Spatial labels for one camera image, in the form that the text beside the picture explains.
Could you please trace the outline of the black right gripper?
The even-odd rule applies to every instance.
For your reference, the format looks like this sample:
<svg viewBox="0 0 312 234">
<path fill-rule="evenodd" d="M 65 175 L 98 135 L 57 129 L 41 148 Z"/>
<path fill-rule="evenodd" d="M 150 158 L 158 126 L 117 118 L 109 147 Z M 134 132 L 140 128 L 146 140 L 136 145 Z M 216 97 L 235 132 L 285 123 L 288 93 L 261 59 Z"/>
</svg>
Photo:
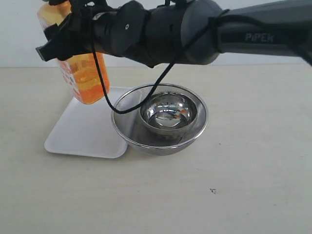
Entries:
<svg viewBox="0 0 312 234">
<path fill-rule="evenodd" d="M 119 8 L 105 0 L 71 0 L 71 13 L 60 24 L 44 29 L 47 42 L 36 48 L 43 61 L 65 61 L 91 53 L 117 53 Z"/>
</svg>

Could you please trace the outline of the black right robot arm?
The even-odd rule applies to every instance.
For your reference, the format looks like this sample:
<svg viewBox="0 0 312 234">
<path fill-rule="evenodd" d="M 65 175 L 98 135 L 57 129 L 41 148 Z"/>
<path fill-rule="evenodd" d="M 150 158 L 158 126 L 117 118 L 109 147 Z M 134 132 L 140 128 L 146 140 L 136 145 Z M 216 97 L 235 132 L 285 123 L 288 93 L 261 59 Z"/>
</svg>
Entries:
<svg viewBox="0 0 312 234">
<path fill-rule="evenodd" d="M 132 0 L 118 8 L 97 0 L 71 1 L 71 12 L 44 31 L 43 61 L 92 51 L 148 67 L 207 65 L 220 54 L 312 56 L 312 3 L 282 0 L 224 10 L 213 0 L 168 0 L 145 9 Z"/>
</svg>

